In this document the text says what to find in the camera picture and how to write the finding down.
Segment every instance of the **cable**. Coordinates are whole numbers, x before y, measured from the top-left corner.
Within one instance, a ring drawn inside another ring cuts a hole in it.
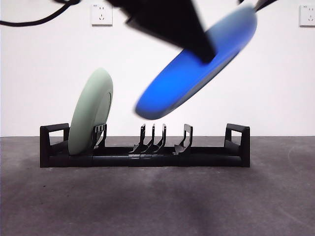
[[[274,3],[277,0],[258,0],[256,7],[255,7],[255,11],[259,11],[263,8],[265,8],[266,6]],[[238,3],[241,4],[242,2],[244,2],[244,0],[238,0]]]
[[[78,4],[81,0],[54,0],[59,3],[64,3],[63,7],[60,8],[55,13],[51,14],[50,16],[47,16],[43,19],[37,20],[37,21],[30,21],[30,22],[19,22],[19,23],[13,23],[13,22],[7,22],[7,21],[0,21],[0,25],[4,26],[11,26],[11,27],[26,27],[26,26],[37,26],[44,24],[48,21],[51,21],[55,19],[57,16],[61,15],[63,12],[65,12],[70,6]]]

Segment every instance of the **blue plate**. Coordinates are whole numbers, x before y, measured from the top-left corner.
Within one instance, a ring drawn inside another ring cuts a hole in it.
[[[158,119],[182,105],[233,60],[253,37],[256,27],[256,13],[251,6],[242,7],[216,23],[206,32],[216,49],[215,58],[202,63],[184,49],[145,90],[136,113],[146,119]]]

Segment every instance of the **concrete floor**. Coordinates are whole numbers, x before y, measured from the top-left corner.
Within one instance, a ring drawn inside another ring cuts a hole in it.
[[[0,142],[2,236],[315,236],[315,137],[254,137],[250,169],[40,169],[39,138]]]

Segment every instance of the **white wall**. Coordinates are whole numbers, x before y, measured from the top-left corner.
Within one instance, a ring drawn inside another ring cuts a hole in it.
[[[1,135],[37,136],[46,124],[71,122],[89,75],[99,66],[114,81],[109,135],[138,135],[146,122],[133,107],[151,80],[180,52],[129,29],[119,10],[114,25],[92,28],[83,0],[41,26],[1,27]],[[223,135],[226,123],[249,125],[252,135],[315,135],[315,29],[298,27],[298,6],[279,0],[258,13],[256,35],[214,80],[180,108],[155,121],[168,135]],[[195,0],[205,28],[236,0]],[[35,20],[60,5],[50,0],[2,0],[3,20]]]

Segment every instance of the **electrical outlet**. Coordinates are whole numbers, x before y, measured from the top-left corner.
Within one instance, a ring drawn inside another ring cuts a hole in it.
[[[92,26],[112,26],[113,6],[109,3],[92,5],[91,23]]]
[[[315,27],[315,5],[300,6],[300,26]]]

